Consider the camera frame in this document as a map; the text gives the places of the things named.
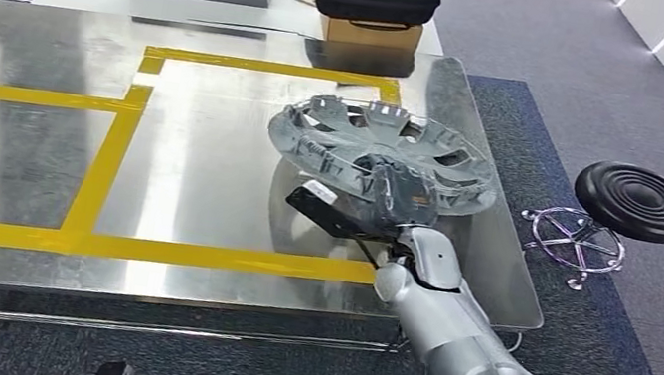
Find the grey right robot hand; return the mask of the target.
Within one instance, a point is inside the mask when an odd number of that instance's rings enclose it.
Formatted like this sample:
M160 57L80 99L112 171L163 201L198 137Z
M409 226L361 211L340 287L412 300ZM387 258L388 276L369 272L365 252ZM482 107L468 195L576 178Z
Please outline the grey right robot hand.
M359 214L371 232L395 237L403 227L436 223L437 191L427 175L379 154L359 157L354 165L369 183L370 200L359 208Z

